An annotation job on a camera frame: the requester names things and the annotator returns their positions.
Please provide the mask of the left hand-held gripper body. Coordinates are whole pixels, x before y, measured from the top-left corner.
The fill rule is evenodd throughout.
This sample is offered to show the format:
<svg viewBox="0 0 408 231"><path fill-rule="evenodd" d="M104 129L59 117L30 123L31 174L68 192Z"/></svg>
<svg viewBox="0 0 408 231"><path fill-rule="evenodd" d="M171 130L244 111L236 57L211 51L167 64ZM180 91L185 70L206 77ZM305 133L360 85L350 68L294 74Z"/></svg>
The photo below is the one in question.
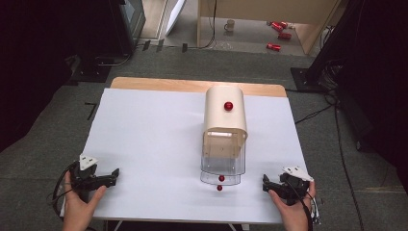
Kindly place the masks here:
<svg viewBox="0 0 408 231"><path fill-rule="evenodd" d="M89 202L90 192L98 190L101 186L110 187L109 177L95 175L96 163L96 159L81 155L79 160L69 168L72 189L84 202Z"/></svg>

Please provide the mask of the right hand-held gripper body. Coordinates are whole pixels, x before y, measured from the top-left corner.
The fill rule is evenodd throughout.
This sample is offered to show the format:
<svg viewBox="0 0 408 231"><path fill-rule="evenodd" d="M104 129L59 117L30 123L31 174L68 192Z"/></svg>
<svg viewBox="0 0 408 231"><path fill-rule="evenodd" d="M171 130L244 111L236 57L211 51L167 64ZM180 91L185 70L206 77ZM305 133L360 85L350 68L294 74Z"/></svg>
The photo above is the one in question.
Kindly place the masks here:
<svg viewBox="0 0 408 231"><path fill-rule="evenodd" d="M300 167L284 167L279 176L279 183L274 183L272 189L287 205L294 205L307 194L314 178Z"/></svg>

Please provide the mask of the person's right hand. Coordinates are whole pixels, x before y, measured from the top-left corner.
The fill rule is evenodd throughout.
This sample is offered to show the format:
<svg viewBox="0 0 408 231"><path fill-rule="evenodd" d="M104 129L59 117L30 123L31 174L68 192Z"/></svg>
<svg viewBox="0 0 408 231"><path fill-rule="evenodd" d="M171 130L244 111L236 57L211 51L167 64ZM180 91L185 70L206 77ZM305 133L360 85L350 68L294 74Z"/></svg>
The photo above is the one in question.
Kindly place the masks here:
<svg viewBox="0 0 408 231"><path fill-rule="evenodd" d="M269 190L268 194L278 209L282 221L287 226L308 226L308 217L306 215L304 206L306 206L309 210L312 209L312 200L316 196L316 183L312 181L309 186L309 194L303 198L302 202L296 202L294 205L289 206L286 205L278 194L273 191Z"/></svg>

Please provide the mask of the person's left hand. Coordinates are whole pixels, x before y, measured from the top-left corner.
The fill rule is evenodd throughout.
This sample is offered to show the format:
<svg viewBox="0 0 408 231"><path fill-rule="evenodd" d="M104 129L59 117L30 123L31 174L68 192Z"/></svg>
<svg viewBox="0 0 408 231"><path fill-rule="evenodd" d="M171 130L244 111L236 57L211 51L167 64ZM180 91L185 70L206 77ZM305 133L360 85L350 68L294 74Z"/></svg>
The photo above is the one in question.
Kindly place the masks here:
<svg viewBox="0 0 408 231"><path fill-rule="evenodd" d="M64 206L64 223L80 222L89 225L93 217L94 211L103 198L106 187L101 186L94 193L90 202L84 202L80 199L79 195L72 190L70 182L70 172L68 171L64 176L64 189L65 189L65 206Z"/></svg>

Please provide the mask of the large transparent drawer red knob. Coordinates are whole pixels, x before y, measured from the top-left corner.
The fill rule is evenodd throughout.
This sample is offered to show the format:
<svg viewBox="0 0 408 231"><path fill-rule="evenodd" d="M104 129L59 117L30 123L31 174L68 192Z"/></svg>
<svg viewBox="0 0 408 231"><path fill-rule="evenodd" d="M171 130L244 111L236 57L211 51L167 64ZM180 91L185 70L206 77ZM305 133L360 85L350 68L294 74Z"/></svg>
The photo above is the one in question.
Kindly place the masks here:
<svg viewBox="0 0 408 231"><path fill-rule="evenodd" d="M213 174L245 174L245 145L205 144L201 155L201 172Z"/></svg>

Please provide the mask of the small transparent drawer red knob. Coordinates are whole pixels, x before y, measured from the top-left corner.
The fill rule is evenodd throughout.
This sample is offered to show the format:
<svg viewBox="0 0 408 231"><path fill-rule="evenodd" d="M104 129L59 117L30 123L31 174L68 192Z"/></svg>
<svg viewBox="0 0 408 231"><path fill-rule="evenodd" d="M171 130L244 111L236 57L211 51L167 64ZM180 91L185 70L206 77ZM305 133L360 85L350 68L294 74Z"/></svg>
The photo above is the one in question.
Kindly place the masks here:
<svg viewBox="0 0 408 231"><path fill-rule="evenodd" d="M220 192L226 186L239 185L241 182L241 177L239 175L213 174L202 171L200 174L200 180L203 183L215 185L217 190Z"/></svg>

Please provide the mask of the white table mat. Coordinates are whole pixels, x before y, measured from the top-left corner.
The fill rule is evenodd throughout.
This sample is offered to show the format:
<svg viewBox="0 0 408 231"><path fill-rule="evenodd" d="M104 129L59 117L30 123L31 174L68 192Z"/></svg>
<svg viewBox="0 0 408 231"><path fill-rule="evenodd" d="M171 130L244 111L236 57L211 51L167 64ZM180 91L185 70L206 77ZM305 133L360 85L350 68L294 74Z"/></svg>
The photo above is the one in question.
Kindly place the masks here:
<svg viewBox="0 0 408 231"><path fill-rule="evenodd" d="M245 173L222 190L200 179L204 105L201 92L104 90L83 152L97 174L119 175L96 218L280 222L262 179L306 167L288 98L245 97Z"/></svg>

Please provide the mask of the cream drawer cabinet red knob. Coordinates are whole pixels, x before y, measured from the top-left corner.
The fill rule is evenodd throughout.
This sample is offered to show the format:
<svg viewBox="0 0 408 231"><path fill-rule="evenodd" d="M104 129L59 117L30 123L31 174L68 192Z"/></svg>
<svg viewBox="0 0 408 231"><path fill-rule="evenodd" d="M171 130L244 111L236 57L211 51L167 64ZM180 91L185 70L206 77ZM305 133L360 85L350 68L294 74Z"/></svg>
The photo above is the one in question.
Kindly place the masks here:
<svg viewBox="0 0 408 231"><path fill-rule="evenodd" d="M242 90L213 86L206 92L203 156L241 157L248 137Z"/></svg>

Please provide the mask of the black stand base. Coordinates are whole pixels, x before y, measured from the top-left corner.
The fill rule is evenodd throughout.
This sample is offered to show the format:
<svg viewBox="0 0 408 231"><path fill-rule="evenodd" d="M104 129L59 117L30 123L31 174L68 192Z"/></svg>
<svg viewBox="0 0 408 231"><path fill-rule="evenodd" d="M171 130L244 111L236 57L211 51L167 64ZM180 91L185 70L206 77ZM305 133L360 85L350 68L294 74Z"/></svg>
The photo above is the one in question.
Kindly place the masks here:
<svg viewBox="0 0 408 231"><path fill-rule="evenodd" d="M78 63L75 65L70 81L105 83L111 67L105 64L105 60L99 61L95 56L77 56Z"/></svg>

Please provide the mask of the dark curtain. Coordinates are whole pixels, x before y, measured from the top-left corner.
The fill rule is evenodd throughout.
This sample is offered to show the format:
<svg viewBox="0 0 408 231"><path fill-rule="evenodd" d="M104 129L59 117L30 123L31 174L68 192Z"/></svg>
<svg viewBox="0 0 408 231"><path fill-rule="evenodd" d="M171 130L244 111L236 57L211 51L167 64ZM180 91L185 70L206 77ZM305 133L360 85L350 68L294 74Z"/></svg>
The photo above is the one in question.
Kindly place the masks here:
<svg viewBox="0 0 408 231"><path fill-rule="evenodd" d="M345 22L351 50L338 81L369 126L362 139L408 190L408 0L356 0Z"/></svg>
<svg viewBox="0 0 408 231"><path fill-rule="evenodd" d="M100 0L0 0L0 152L30 131L71 76L66 59L93 54L83 38Z"/></svg>

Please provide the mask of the black metal stand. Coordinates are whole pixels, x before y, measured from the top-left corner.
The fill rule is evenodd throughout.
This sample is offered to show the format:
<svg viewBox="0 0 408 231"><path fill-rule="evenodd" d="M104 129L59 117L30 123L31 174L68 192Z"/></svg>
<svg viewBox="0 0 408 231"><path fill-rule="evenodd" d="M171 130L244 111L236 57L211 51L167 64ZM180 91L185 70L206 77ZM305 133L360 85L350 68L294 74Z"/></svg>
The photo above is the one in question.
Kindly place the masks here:
<svg viewBox="0 0 408 231"><path fill-rule="evenodd" d="M366 0L348 0L343 16L309 68L291 68L296 92L328 92L323 71L347 61L356 46Z"/></svg>

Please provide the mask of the white board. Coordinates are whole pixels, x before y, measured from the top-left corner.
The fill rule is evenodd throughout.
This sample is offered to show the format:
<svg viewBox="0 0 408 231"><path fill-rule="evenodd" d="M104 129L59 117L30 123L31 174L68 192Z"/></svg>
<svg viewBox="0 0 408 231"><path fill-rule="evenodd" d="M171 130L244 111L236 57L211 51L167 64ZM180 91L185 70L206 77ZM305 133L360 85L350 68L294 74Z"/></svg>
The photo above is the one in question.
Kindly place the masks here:
<svg viewBox="0 0 408 231"><path fill-rule="evenodd" d="M166 26L166 35L168 36L172 29L174 28L180 14L181 11L184 9L185 5L186 5L187 0L177 0L176 4L174 5L173 9L170 12L170 16L168 19L168 23Z"/></svg>

